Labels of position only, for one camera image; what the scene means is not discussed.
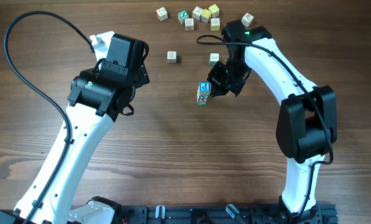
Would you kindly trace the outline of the blue P letter block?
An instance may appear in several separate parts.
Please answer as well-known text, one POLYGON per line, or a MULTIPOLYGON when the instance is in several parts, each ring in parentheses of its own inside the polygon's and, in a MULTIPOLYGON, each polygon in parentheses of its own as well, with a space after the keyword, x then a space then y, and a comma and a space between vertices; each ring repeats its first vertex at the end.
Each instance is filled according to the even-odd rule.
POLYGON ((210 82, 200 82, 198 87, 198 92, 200 95, 209 95, 211 92, 210 82))

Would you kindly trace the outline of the green V letter block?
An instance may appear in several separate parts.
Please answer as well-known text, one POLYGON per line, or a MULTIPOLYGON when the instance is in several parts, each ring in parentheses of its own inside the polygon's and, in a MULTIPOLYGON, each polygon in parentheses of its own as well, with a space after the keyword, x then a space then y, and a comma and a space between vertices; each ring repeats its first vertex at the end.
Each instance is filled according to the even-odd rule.
POLYGON ((202 91, 198 89, 198 98, 209 98, 210 91, 202 91))

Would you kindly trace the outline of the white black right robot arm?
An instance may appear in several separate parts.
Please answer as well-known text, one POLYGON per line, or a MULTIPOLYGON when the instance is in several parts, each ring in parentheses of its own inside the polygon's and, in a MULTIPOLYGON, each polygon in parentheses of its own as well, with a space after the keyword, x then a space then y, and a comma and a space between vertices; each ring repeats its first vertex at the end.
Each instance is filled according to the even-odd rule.
POLYGON ((276 139, 287 159, 285 188, 278 203, 247 208, 229 204, 226 213, 234 223, 337 223, 336 207, 320 204, 314 196, 319 168, 334 159, 334 90, 317 86, 297 71, 262 26, 246 29, 239 20, 228 22, 211 43, 226 46, 229 56, 208 75, 210 95, 238 95, 250 74, 257 73, 280 105, 276 139))

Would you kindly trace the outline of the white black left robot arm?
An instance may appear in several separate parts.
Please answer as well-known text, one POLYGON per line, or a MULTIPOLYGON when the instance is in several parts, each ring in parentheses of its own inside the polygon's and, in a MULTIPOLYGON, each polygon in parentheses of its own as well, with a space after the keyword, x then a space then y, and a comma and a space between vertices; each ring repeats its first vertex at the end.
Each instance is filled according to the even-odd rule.
POLYGON ((0 223, 120 223, 121 205, 93 197, 71 209, 86 167, 135 89, 149 83, 144 60, 149 46, 113 31, 92 36, 98 62, 75 77, 62 128, 29 190, 0 223))

